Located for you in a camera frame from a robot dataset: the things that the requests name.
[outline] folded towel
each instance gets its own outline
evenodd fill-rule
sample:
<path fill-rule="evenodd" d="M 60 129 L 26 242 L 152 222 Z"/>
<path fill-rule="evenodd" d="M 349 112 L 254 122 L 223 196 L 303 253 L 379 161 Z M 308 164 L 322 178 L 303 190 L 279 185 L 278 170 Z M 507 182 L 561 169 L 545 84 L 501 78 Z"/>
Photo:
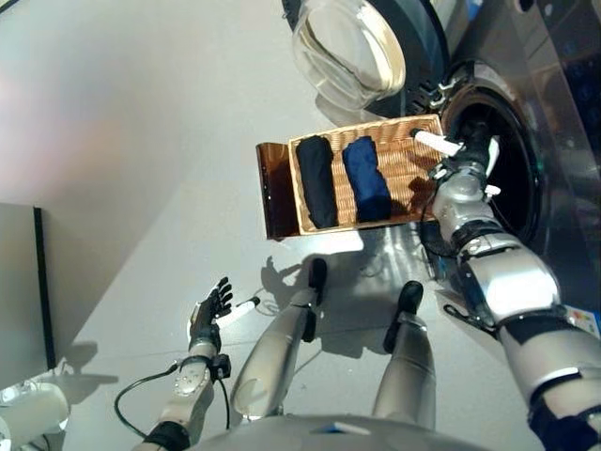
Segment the folded towel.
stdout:
<path fill-rule="evenodd" d="M 378 171 L 376 145 L 363 136 L 345 148 L 342 154 L 348 181 L 355 194 L 357 221 L 382 221 L 391 217 L 391 193 Z"/>
<path fill-rule="evenodd" d="M 303 139 L 297 146 L 304 200 L 309 218 L 317 228 L 338 226 L 332 158 L 330 141 L 321 136 Z"/>

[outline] white floor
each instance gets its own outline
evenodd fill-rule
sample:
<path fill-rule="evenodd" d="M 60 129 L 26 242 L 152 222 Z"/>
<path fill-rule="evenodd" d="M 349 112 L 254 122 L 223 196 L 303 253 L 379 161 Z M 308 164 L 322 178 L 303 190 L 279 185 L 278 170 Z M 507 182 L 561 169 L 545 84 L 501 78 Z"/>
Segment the white floor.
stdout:
<path fill-rule="evenodd" d="M 224 274 L 238 301 L 264 301 L 223 332 L 235 376 L 313 255 L 327 256 L 331 282 L 287 412 L 371 411 L 394 298 L 417 278 L 437 429 L 493 450 L 540 449 L 500 348 L 440 311 L 409 226 L 264 238 L 254 146 L 331 126 L 294 67 L 281 15 L 278 0 L 22 0 L 0 16 L 0 201 L 46 212 L 67 361 L 71 418 L 54 449 L 136 444 L 115 395 L 181 356 L 193 304 Z M 131 394 L 128 417 L 151 428 L 169 386 Z M 216 392 L 204 436 L 223 424 Z"/>

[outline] navy blue folded towel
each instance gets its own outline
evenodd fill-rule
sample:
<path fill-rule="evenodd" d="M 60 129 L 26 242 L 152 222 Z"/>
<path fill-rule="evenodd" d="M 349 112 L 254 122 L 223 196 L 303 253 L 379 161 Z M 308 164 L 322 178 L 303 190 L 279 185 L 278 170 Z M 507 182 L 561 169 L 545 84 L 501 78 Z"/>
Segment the navy blue folded towel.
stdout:
<path fill-rule="evenodd" d="M 381 221 L 391 217 L 391 193 L 378 171 L 376 145 L 363 136 L 350 143 L 342 153 L 348 181 L 355 194 L 357 221 Z"/>

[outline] wicker basket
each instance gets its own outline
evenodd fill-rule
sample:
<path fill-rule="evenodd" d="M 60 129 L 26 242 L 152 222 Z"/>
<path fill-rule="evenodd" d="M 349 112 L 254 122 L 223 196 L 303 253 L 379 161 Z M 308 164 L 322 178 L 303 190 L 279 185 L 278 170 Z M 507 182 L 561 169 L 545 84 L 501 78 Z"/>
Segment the wicker basket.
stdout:
<path fill-rule="evenodd" d="M 427 171 L 440 161 L 440 155 L 434 149 L 416 143 L 411 138 L 409 133 L 415 128 L 442 134 L 439 117 L 428 115 L 369 122 L 291 139 L 288 142 L 288 152 L 300 234 L 311 235 L 418 221 L 424 204 L 435 188 L 434 183 L 428 179 Z M 333 153 L 331 171 L 338 207 L 337 227 L 317 229 L 309 219 L 309 210 L 304 200 L 296 148 L 302 139 L 314 134 L 328 138 Z M 390 220 L 357 222 L 357 207 L 342 161 L 342 152 L 348 144 L 361 136 L 371 136 L 376 144 L 378 170 L 386 180 L 393 201 Z"/>

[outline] black cable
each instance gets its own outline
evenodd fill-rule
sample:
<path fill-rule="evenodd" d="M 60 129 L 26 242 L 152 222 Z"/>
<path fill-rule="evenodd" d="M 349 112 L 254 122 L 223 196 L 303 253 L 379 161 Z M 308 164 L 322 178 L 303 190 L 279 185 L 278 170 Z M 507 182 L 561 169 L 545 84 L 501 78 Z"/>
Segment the black cable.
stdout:
<path fill-rule="evenodd" d="M 509 224 L 509 221 L 507 221 L 507 218 L 505 218 L 505 215 L 502 213 L 501 209 L 499 209 L 499 206 L 495 202 L 494 197 L 490 199 L 490 206 L 492 207 L 493 211 L 495 212 L 495 216 L 498 216 L 499 219 L 501 220 L 503 228 L 506 228 L 510 234 L 517 236 L 517 232 Z"/>
<path fill-rule="evenodd" d="M 436 191 L 430 195 L 430 197 L 428 198 L 428 200 L 425 201 L 424 204 L 424 208 L 422 209 L 422 216 L 420 217 L 420 226 L 418 229 L 418 233 L 420 236 L 420 242 L 422 243 L 422 246 L 424 247 L 424 249 L 426 250 L 426 252 L 429 252 L 430 254 L 433 254 L 437 257 L 442 257 L 442 258 L 455 258 L 457 257 L 457 254 L 443 254 L 440 252 L 435 251 L 434 249 L 432 249 L 428 244 L 426 239 L 424 238 L 424 218 L 425 218 L 425 211 L 428 208 L 428 205 L 430 205 L 430 202 L 432 202 L 432 200 L 434 200 L 434 198 L 436 197 L 437 192 L 439 191 L 439 189 L 437 188 Z"/>
<path fill-rule="evenodd" d="M 5 10 L 9 9 L 10 7 L 12 7 L 18 1 L 19 0 L 8 0 L 4 5 L 2 5 L 0 7 L 0 12 L 4 12 Z"/>
<path fill-rule="evenodd" d="M 177 363 L 172 364 L 171 366 L 169 366 L 169 368 L 167 368 L 162 373 L 153 374 L 152 376 L 146 376 L 145 378 L 139 379 L 136 382 L 131 383 L 130 385 L 125 387 L 123 390 L 121 390 L 119 392 L 119 394 L 116 396 L 115 404 L 114 404 L 116 416 L 119 419 L 119 421 L 126 428 L 128 428 L 131 432 L 133 432 L 134 434 L 138 435 L 139 437 L 141 437 L 143 439 L 146 438 L 146 434 L 144 432 L 142 432 L 140 429 L 138 429 L 136 426 L 134 426 L 132 423 L 130 423 L 127 420 L 127 418 L 125 416 L 123 416 L 123 414 L 121 413 L 121 410 L 119 409 L 119 401 L 121 400 L 121 398 L 126 393 L 133 390 L 135 387 L 142 385 L 143 383 L 146 383 L 146 382 L 154 381 L 156 379 L 160 379 L 160 378 L 164 378 L 165 376 L 169 376 L 171 373 L 176 371 L 178 368 L 179 368 L 179 364 L 177 364 Z"/>
<path fill-rule="evenodd" d="M 223 400 L 225 401 L 225 429 L 229 429 L 229 401 L 227 400 L 227 390 L 225 390 L 225 385 L 221 379 L 218 379 L 217 382 L 222 386 Z"/>
<path fill-rule="evenodd" d="M 42 448 L 40 447 L 37 443 L 35 442 L 30 442 L 28 443 L 29 446 L 31 446 L 32 448 L 37 449 L 38 451 L 51 451 L 52 447 L 50 446 L 50 441 L 48 440 L 48 437 L 46 436 L 46 434 L 42 434 L 40 436 L 42 439 L 44 439 L 44 444 L 45 446 Z"/>

